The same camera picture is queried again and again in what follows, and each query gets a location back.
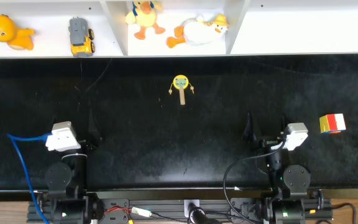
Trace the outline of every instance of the yellow toy truck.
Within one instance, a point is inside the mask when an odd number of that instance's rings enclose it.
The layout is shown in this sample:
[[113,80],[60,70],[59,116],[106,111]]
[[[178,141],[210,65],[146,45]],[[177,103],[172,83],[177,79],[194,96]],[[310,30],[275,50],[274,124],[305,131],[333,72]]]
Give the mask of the yellow toy truck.
[[71,52],[74,57],[92,56],[95,51],[92,42],[94,33],[88,28],[87,21],[78,17],[70,19],[68,31],[70,31]]

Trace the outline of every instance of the blue vest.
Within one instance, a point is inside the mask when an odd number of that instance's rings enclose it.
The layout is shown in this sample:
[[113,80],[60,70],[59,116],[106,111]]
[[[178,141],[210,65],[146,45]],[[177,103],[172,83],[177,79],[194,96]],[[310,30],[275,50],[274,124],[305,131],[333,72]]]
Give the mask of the blue vest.
[[[132,5],[134,6],[132,12],[134,13],[135,16],[137,16],[137,12],[136,12],[137,6],[135,5],[134,2],[132,2]],[[152,7],[152,9],[154,8],[154,4],[151,1],[150,1],[150,6]]]

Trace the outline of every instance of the toy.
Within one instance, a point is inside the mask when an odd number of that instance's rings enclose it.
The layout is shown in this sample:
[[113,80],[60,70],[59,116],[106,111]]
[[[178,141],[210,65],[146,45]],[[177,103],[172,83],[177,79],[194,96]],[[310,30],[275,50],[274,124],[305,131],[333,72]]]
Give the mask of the toy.
[[340,133],[346,130],[343,114],[328,114],[320,117],[321,133]]
[[169,95],[172,94],[172,85],[179,90],[180,104],[185,105],[185,88],[190,85],[190,90],[194,94],[194,87],[190,84],[189,79],[184,75],[177,75],[171,83],[171,88],[168,90]]
[[95,47],[92,40],[94,39],[93,30],[88,28],[88,23],[83,18],[70,19],[70,43],[71,52],[74,57],[89,57],[92,56]]
[[165,29],[159,27],[156,23],[157,13],[154,9],[160,11],[162,10],[162,5],[159,2],[155,1],[133,1],[133,9],[125,17],[125,21],[131,25],[135,22],[140,26],[140,31],[135,33],[135,37],[139,40],[144,40],[146,38],[145,32],[148,27],[153,27],[156,34],[162,34],[165,32]]
[[190,45],[208,44],[221,38],[227,31],[229,24],[226,16],[219,14],[211,23],[205,22],[203,16],[186,20],[182,26],[175,28],[175,37],[168,37],[167,45],[174,48],[177,44]]
[[34,44],[31,35],[33,29],[20,29],[7,15],[0,15],[0,42],[7,42],[8,46],[15,50],[32,50]]

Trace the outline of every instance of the black tabletop surface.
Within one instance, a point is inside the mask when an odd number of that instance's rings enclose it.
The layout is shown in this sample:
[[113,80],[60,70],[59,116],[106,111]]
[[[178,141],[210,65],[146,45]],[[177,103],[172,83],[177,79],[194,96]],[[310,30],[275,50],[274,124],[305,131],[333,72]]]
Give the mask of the black tabletop surface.
[[[224,171],[255,152],[242,141],[247,112],[264,134],[280,118],[304,122],[309,137],[290,153],[311,187],[358,188],[358,55],[0,60],[0,190],[25,190],[6,137],[39,136],[71,121],[79,138],[100,139],[88,156],[88,190],[221,187]],[[168,90],[184,74],[195,88]],[[347,130],[320,134],[319,117],[343,113]],[[35,189],[60,157],[43,142],[20,142]],[[229,186],[260,189],[255,161],[236,166]]]

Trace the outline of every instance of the toy cube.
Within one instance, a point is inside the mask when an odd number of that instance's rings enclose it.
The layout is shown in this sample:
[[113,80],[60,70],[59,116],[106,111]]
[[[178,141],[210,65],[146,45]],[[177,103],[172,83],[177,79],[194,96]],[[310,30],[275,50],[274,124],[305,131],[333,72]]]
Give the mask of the toy cube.
[[343,114],[327,114],[320,117],[321,133],[333,134],[344,130],[346,130],[346,126]]

